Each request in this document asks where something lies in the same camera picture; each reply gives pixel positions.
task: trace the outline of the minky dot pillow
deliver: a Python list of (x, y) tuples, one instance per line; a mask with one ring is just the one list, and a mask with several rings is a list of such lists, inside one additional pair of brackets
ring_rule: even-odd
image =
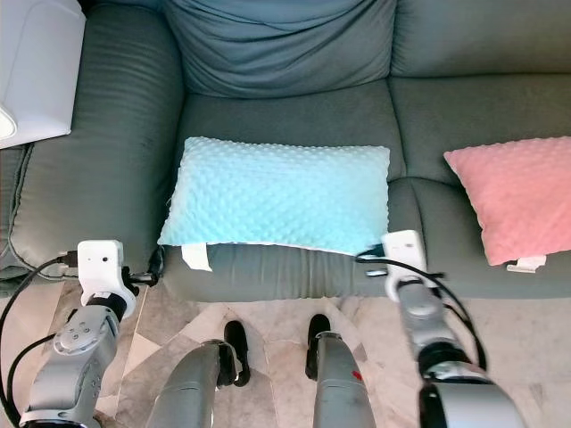
[(389, 150), (191, 137), (160, 244), (270, 243), (355, 255), (387, 232)]
[(571, 137), (468, 147), (444, 158), (476, 211), (490, 265), (571, 250)]

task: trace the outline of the tile floor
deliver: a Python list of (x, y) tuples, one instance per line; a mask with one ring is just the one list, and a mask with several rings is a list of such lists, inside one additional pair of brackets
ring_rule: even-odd
[[(3, 363), (25, 344), (58, 329), (79, 304), (79, 294), (73, 282), (23, 293), (21, 310), (9, 324)], [(377, 426), (418, 426), (419, 381), (398, 310), (388, 299), (205, 304), (173, 300), (157, 286), (137, 301), (136, 315), (121, 324), (117, 357), (103, 379), (97, 409), (105, 428), (144, 427), (172, 368), (200, 342), (221, 338), (231, 319), (245, 325), (252, 380), (242, 389), (217, 392), (213, 426), (311, 427), (315, 383), (303, 369), (307, 326), (318, 312), (331, 319), (352, 349)], [(571, 299), (468, 300), (467, 305), (488, 350), (492, 378), (516, 401), (528, 428), (571, 426)], [(31, 355), (19, 372), (15, 395), (20, 407), (41, 364), (40, 354)]]

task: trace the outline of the gray sofa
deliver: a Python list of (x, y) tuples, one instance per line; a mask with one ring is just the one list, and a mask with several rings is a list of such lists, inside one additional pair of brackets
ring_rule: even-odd
[[(345, 2), (370, 9), (375, 1)], [(6, 292), (29, 268), (85, 239), (122, 241), (127, 264), (145, 270), (182, 143), (211, 136), (386, 146), (389, 229), (419, 231), (429, 268), (446, 272), (459, 295), (571, 296), (570, 251), (550, 255), (535, 275), (487, 264), (476, 215), (443, 160), (443, 152), (470, 145), (571, 135), (568, 0), (382, 0), (378, 25), (390, 29), (388, 36), (379, 30), (390, 41), (380, 62), (386, 70), (337, 84), (312, 72), (308, 81), (330, 90), (292, 84), (295, 96), (254, 82), (251, 92), (226, 97), (188, 89), (192, 44), (172, 10), (169, 16), (158, 0), (115, 3), (86, 11), (71, 134), (0, 152)], [(362, 40), (349, 50), (366, 46)], [(311, 64), (310, 55), (304, 59)], [(343, 66), (343, 58), (333, 62)], [(370, 265), (343, 255), (220, 244), (209, 257), (212, 273), (191, 271), (179, 248), (167, 248), (162, 282), (181, 299), (203, 301), (384, 293), (382, 279), (365, 277)], [(63, 276), (74, 272), (44, 272)]]

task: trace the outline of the sofa armrest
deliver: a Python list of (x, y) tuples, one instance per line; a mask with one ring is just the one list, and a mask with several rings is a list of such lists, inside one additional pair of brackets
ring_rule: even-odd
[(166, 216), (184, 93), (162, 15), (113, 4), (90, 10), (71, 134), (35, 143), (24, 165), (10, 235), (24, 264), (82, 240), (117, 239), (126, 264), (146, 268)]

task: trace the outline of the marble floor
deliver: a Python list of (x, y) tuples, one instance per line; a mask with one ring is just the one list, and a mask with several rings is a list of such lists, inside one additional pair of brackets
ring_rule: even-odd
[[(20, 319), (21, 328), (14, 331), (25, 334), (7, 339), (7, 357), (48, 330), (57, 330), (78, 306), (77, 283), (49, 287), (49, 293), (34, 289), (22, 294), (27, 297), (12, 322), (17, 325)], [(571, 426), (567, 404), (571, 398), (571, 334), (567, 331), (571, 299), (466, 303), (488, 350), (491, 376), (516, 401), (528, 428)], [(213, 426), (311, 427), (316, 387), (303, 370), (307, 327), (316, 313), (326, 314), (351, 348), (367, 384), (377, 426), (417, 427), (420, 383), (398, 310), (388, 299), (206, 304), (173, 300), (160, 285), (143, 290), (136, 315), (121, 323), (118, 354), (105, 374), (97, 403), (103, 427), (144, 427), (173, 367), (201, 342), (222, 338), (224, 325), (232, 319), (240, 319), (245, 326), (252, 379), (243, 388), (217, 392)], [(20, 408), (41, 360), (39, 350), (19, 372), (16, 401)]]

